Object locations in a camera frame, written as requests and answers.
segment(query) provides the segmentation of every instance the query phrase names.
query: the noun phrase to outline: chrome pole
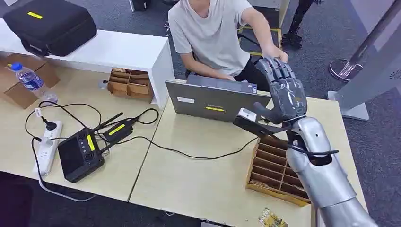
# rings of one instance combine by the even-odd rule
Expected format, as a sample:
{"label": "chrome pole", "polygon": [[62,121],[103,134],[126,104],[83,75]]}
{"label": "chrome pole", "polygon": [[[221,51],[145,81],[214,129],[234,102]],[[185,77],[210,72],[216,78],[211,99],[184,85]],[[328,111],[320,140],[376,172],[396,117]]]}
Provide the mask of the chrome pole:
{"label": "chrome pole", "polygon": [[381,33],[386,29],[389,23],[394,19],[401,10],[401,0],[394,0],[386,13],[379,20],[367,38],[363,41],[350,60],[336,59],[330,62],[329,72],[333,77],[344,82],[349,82],[361,70],[362,66],[359,61],[365,54],[366,50],[373,45]]}

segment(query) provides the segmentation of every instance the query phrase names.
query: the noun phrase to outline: gray laptop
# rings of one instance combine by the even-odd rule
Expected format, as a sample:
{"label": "gray laptop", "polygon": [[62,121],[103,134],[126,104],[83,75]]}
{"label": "gray laptop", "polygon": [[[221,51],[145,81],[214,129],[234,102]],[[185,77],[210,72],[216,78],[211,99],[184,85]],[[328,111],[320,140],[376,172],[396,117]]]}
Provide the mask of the gray laptop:
{"label": "gray laptop", "polygon": [[242,91],[246,93],[257,93],[258,86],[248,82],[237,82],[225,79],[216,79],[211,77],[203,77],[199,75],[189,74],[187,84],[194,84],[203,87],[215,87],[231,91]]}
{"label": "gray laptop", "polygon": [[233,122],[241,108],[253,110],[254,102],[266,106],[270,97],[216,87],[166,81],[175,112]]}

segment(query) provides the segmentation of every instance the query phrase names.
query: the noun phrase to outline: blue bottle cap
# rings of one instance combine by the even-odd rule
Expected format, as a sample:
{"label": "blue bottle cap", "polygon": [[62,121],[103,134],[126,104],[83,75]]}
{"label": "blue bottle cap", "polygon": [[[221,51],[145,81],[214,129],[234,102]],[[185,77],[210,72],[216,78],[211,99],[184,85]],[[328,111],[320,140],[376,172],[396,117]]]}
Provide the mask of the blue bottle cap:
{"label": "blue bottle cap", "polygon": [[11,69],[15,70],[15,71],[21,70],[22,69],[22,64],[19,63],[19,62],[15,62],[14,64],[11,65]]}

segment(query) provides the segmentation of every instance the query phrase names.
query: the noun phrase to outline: robot finger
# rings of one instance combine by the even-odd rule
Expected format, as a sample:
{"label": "robot finger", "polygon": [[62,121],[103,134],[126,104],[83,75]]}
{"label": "robot finger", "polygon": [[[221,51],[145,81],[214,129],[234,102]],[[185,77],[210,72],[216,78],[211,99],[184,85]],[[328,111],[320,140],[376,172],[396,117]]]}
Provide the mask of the robot finger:
{"label": "robot finger", "polygon": [[276,61],[274,61],[274,59],[272,58],[266,58],[267,63],[270,65],[272,71],[273,71],[273,76],[275,78],[275,80],[277,82],[279,82],[279,80],[283,77],[281,74],[281,71],[279,69],[278,64],[276,63]]}
{"label": "robot finger", "polygon": [[287,68],[289,76],[295,79],[295,73],[292,68],[287,63],[284,63],[284,67]]}
{"label": "robot finger", "polygon": [[289,75],[288,69],[285,67],[285,63],[283,63],[283,62],[282,62],[280,59],[278,59],[278,58],[274,58],[273,60],[277,63],[277,65],[278,65],[278,67],[279,67],[279,70],[280,70],[280,72],[281,72],[281,77],[280,77],[280,79],[288,78],[290,75]]}
{"label": "robot finger", "polygon": [[266,79],[269,84],[274,81],[277,81],[277,78],[274,78],[273,76],[273,70],[271,66],[264,59],[260,59],[258,61],[258,63],[256,64],[256,68],[259,69],[259,71],[266,76]]}

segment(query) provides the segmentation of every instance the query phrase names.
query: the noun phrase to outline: robotic arm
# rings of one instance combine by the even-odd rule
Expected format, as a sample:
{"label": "robotic arm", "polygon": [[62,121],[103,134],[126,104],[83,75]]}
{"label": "robotic arm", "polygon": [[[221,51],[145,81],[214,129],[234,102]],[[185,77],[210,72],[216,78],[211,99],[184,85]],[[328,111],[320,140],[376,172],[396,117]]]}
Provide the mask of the robotic arm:
{"label": "robotic arm", "polygon": [[[255,112],[242,108],[234,124],[264,137],[280,131],[288,136],[287,160],[297,173],[312,204],[321,211],[328,227],[378,226],[363,209],[347,174],[331,150],[322,125],[307,117],[307,100],[301,81],[296,79],[290,66],[279,59],[259,60],[257,68],[270,83],[274,108],[269,110],[260,103]],[[281,128],[259,124],[257,115],[265,117]]]}

